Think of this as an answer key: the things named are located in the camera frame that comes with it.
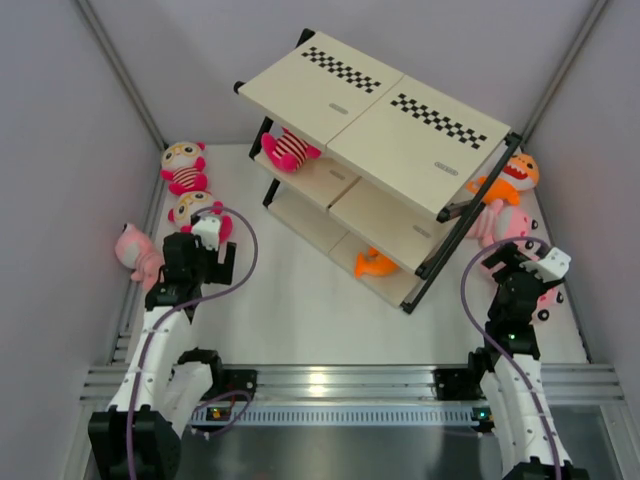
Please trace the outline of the pink striped plush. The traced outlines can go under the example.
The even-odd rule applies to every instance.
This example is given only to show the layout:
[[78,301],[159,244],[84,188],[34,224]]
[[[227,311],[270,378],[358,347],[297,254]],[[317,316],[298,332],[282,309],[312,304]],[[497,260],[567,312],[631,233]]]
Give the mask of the pink striped plush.
[[533,237],[524,241],[511,239],[481,261],[497,287],[490,318],[494,315],[498,321],[526,324],[545,322],[550,318],[551,307],[564,302],[559,287],[568,271],[567,261],[562,261],[558,278],[549,278],[540,271],[540,261],[550,252],[544,242]]
[[115,254],[122,265],[131,270],[130,278],[144,292],[158,281],[164,258],[151,239],[134,224],[126,223],[116,241]]
[[483,209],[465,237],[488,247],[508,238],[526,237],[538,227],[538,221],[524,209],[498,199]]

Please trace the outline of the magenta owl plush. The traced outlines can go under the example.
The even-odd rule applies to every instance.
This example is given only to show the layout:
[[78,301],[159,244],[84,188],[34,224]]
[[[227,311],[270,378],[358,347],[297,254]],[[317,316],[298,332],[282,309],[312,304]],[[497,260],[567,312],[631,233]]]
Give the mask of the magenta owl plush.
[[168,190],[176,196],[192,191],[204,191],[208,177],[204,173],[206,146],[201,142],[177,142],[161,155],[161,176]]
[[216,200],[207,191],[190,191],[180,195],[168,212],[168,221],[180,232],[190,233],[192,229],[192,216],[199,210],[208,208],[200,213],[200,216],[213,215],[222,225],[220,229],[220,242],[226,242],[233,230],[233,221],[229,215],[223,212],[223,203]]

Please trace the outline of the orange shark plush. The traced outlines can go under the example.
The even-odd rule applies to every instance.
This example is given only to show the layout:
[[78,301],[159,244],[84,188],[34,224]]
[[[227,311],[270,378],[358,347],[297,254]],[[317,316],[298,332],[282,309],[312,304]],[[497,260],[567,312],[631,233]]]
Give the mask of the orange shark plush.
[[512,155],[496,180],[487,190],[483,202],[496,200],[510,205],[520,204],[520,194],[533,190],[539,183],[540,171],[534,158],[525,153]]

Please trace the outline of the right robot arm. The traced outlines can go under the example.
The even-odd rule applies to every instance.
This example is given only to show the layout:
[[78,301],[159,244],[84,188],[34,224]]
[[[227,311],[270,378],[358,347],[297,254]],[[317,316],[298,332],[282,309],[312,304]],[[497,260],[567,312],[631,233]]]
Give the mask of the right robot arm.
[[[484,337],[476,351],[480,363],[467,371],[466,382],[489,402],[504,479],[587,479],[589,473],[573,464],[555,427],[532,326],[538,300],[564,282],[571,257],[541,239],[530,240],[540,246],[537,260],[522,253],[512,237],[483,248],[463,271],[461,304]],[[484,325],[467,300],[467,280],[477,262],[501,266],[493,273],[497,289]]]

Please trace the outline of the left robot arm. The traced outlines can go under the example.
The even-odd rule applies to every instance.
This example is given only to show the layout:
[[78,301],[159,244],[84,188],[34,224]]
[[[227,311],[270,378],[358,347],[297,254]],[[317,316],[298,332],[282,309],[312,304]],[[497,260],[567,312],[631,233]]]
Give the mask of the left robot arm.
[[233,243],[218,250],[190,233],[164,239],[131,363],[109,405],[89,421],[101,478],[175,477],[187,420],[201,398],[225,390],[217,354],[198,348],[193,319],[203,285],[231,285],[235,255]]

